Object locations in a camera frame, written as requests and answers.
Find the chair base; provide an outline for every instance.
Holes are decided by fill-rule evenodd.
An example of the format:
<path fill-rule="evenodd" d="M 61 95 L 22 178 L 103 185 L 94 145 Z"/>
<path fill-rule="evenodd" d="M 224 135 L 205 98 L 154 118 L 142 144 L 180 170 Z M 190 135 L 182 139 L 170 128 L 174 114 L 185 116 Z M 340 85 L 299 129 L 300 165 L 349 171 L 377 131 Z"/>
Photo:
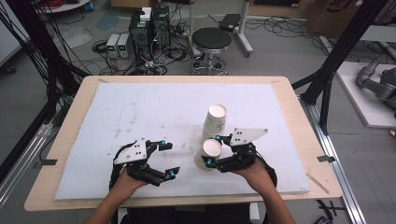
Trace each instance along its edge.
<path fill-rule="evenodd" d="M 228 76 L 225 62 L 218 56 L 208 55 L 203 60 L 196 57 L 192 61 L 190 75 Z"/>

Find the stool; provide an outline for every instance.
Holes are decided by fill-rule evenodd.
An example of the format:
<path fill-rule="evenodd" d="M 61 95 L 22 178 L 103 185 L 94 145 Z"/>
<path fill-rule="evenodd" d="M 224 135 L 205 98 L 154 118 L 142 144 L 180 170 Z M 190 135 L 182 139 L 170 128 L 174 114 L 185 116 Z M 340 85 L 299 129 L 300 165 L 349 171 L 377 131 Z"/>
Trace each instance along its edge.
<path fill-rule="evenodd" d="M 213 54 L 222 53 L 230 47 L 229 34 L 218 28 L 203 28 L 192 34 L 191 43 L 202 55 L 192 61 L 190 74 L 194 72 L 201 75 L 206 72 L 207 75 L 211 75 L 211 72 L 215 71 L 217 76 L 228 75 L 225 62 Z"/>

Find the gray robotic arm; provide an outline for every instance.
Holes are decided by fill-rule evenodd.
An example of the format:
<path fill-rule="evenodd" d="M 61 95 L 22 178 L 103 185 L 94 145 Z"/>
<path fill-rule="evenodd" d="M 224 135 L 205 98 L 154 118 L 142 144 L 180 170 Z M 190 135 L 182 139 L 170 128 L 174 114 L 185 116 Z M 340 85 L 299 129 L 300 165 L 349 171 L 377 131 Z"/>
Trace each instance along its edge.
<path fill-rule="evenodd" d="M 356 84 L 364 89 L 372 91 L 375 96 L 385 105 L 396 110 L 396 67 L 385 70 L 379 82 L 371 80 L 375 69 L 380 61 L 380 56 L 373 59 L 367 66 L 363 67 L 358 73 Z"/>

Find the black pants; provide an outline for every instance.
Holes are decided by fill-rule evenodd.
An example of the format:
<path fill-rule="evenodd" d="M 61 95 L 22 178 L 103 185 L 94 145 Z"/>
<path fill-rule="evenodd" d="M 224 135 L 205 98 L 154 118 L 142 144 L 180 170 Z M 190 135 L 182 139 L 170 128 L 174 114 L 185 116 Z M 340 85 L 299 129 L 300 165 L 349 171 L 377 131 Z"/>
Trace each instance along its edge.
<path fill-rule="evenodd" d="M 250 224 L 249 203 L 205 206 L 204 212 L 177 211 L 175 207 L 129 208 L 128 224 Z"/>

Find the person's left arm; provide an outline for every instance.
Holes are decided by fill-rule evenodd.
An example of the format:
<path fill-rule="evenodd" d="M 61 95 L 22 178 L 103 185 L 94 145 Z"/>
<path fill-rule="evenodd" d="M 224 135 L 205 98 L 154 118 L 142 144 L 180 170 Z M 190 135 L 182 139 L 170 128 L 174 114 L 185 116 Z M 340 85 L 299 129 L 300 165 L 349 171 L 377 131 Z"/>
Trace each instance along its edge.
<path fill-rule="evenodd" d="M 122 170 L 113 189 L 99 203 L 93 213 L 85 220 L 85 224 L 108 224 L 117 208 L 129 199 L 134 192 L 147 185 L 146 182 L 135 180 Z"/>

